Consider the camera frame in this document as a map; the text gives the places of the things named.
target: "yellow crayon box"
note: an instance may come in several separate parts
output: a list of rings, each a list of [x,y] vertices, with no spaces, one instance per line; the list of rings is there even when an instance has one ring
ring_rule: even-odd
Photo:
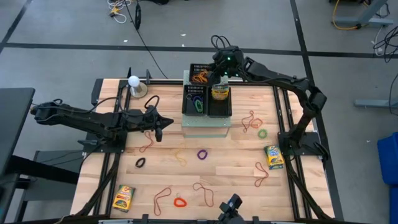
[[[267,155],[268,168],[270,170],[283,169],[285,161],[279,146],[266,146],[264,151]]]
[[[128,212],[135,190],[136,189],[134,187],[120,185],[113,201],[113,207],[122,212]]]

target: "wooden tabletop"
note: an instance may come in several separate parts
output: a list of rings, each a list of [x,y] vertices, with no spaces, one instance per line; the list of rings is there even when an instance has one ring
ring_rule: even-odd
[[[118,79],[105,79],[99,100],[116,96],[118,83]],[[159,95],[159,114],[174,119],[174,123],[163,130],[162,142],[155,142],[143,153],[139,152],[139,148],[148,145],[150,141],[143,133],[129,133],[126,150],[120,160],[116,189],[123,184],[135,187],[136,192],[130,211],[124,213],[112,209],[112,218],[141,218],[142,214],[147,213],[149,218],[215,220],[221,213],[218,208],[221,202],[227,202],[232,194],[238,194],[243,200],[239,214],[245,220],[251,220],[252,216],[258,216],[260,220],[294,220],[286,170],[268,170],[263,150],[264,146],[278,144],[279,124],[271,87],[232,86],[232,127],[226,138],[209,139],[183,137],[182,85],[149,85],[148,91],[144,98],[132,98],[130,108],[144,110],[145,102],[151,96]],[[280,96],[282,111],[285,112],[281,92]],[[302,109],[293,93],[289,92],[289,98],[296,123],[302,115]],[[97,112],[112,112],[113,106],[114,101],[106,101],[99,105]],[[249,116],[250,110],[253,110],[255,118],[264,122],[261,128],[268,131],[268,137],[265,139],[258,138],[258,129],[249,128],[247,133],[243,133],[241,120]],[[289,130],[286,114],[284,117],[285,127]],[[312,130],[311,123],[307,131]],[[201,149],[208,151],[208,157],[203,161],[197,158],[197,152]],[[186,166],[176,159],[177,151],[180,151],[178,157],[187,161]],[[102,153],[92,153],[83,164],[71,214],[79,211],[96,190],[103,157]],[[142,157],[146,158],[145,166],[136,169],[135,163]],[[269,177],[260,187],[255,187],[254,182],[264,176],[264,173],[254,167],[256,162],[260,162],[269,173]],[[324,212],[333,217],[321,160],[316,156],[302,156],[302,164],[308,191]],[[195,182],[200,182],[214,191],[214,206],[206,206],[203,190],[192,189]],[[155,216],[154,196],[166,187],[170,187],[172,193],[159,199],[162,213]],[[300,214],[303,217],[301,194],[297,189],[296,192]],[[100,213],[104,213],[107,194],[108,189],[104,191]],[[174,206],[177,194],[187,201],[186,207]]]

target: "blue bin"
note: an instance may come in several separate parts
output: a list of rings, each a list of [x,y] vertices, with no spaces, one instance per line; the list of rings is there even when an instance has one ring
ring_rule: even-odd
[[[398,185],[398,133],[378,140],[377,148],[384,183]]]
[[[390,188],[390,224],[398,224],[398,187]]]

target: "green rubber band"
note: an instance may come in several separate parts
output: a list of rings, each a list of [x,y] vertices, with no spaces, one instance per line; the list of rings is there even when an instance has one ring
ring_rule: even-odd
[[[261,139],[264,139],[264,138],[266,138],[267,137],[267,135],[268,135],[268,132],[267,132],[267,130],[265,130],[265,129],[262,129],[262,130],[260,130],[259,132],[258,132],[258,134],[257,134],[258,136],[259,136],[259,138],[261,138]]]
[[[198,113],[203,112],[203,103],[200,100],[195,100],[195,108],[197,109]]]

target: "gray floor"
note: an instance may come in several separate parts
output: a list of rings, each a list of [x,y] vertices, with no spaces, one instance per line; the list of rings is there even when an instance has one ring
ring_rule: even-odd
[[[327,0],[296,0],[309,51],[372,53],[377,28],[336,30],[330,24],[333,5]],[[24,0],[0,0],[0,39],[16,18]],[[142,2],[141,34],[150,46],[211,47],[210,36],[227,36],[244,48],[300,50],[289,0],[171,0],[158,6]],[[390,2],[398,25],[398,3]],[[342,4],[339,15],[356,14],[363,6]],[[15,32],[13,43],[142,46],[130,23],[107,16],[106,1],[33,0]],[[169,78],[181,78],[190,63],[207,63],[211,53],[153,52]],[[305,76],[301,56],[248,54],[271,70]],[[387,110],[355,108],[358,98],[386,99],[398,72],[396,60],[310,57],[315,83],[328,97],[323,119],[330,143],[345,220],[389,222],[389,192],[381,179],[377,140],[397,130],[398,119]],[[145,51],[5,48],[0,54],[0,88],[31,86],[34,102],[62,98],[89,108],[96,78],[125,77],[128,67],[142,75],[149,69],[162,78]],[[40,126],[28,116],[15,154],[32,159],[36,150],[80,149],[85,134],[62,126]],[[16,193],[7,221],[14,219]],[[66,215],[71,202],[34,202],[25,220]]]

